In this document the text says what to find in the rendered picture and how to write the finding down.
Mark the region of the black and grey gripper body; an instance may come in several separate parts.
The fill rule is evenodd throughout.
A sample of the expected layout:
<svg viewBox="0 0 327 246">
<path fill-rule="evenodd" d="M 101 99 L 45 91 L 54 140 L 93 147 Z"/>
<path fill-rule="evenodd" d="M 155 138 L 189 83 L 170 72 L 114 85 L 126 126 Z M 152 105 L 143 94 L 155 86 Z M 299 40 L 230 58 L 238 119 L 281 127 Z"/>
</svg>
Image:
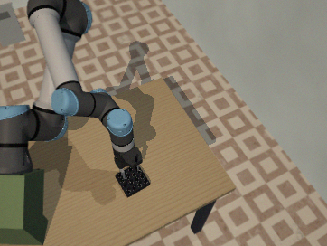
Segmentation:
<svg viewBox="0 0 327 246">
<path fill-rule="evenodd" d="M 135 166 L 143 163 L 142 154 L 140 150 L 135 146 L 134 139 L 127 146 L 119 147 L 112 143 L 112 147 L 115 156 L 115 163 L 119 169 L 123 169 L 126 166 L 134 168 Z"/>
</svg>

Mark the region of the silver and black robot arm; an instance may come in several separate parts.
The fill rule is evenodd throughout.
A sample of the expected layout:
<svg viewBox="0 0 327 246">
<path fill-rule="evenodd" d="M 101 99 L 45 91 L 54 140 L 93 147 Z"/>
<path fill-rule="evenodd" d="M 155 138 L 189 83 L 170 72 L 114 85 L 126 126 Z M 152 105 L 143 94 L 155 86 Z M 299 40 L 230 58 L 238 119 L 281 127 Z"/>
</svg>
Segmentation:
<svg viewBox="0 0 327 246">
<path fill-rule="evenodd" d="M 68 128 L 67 116 L 98 118 L 113 144 L 130 144 L 134 138 L 130 113 L 101 88 L 83 91 L 72 62 L 76 42 L 92 25 L 89 6 L 80 0 L 29 0 L 27 15 L 46 66 L 32 109 L 0 106 L 0 175 L 32 172 L 28 140 L 60 139 Z"/>
</svg>

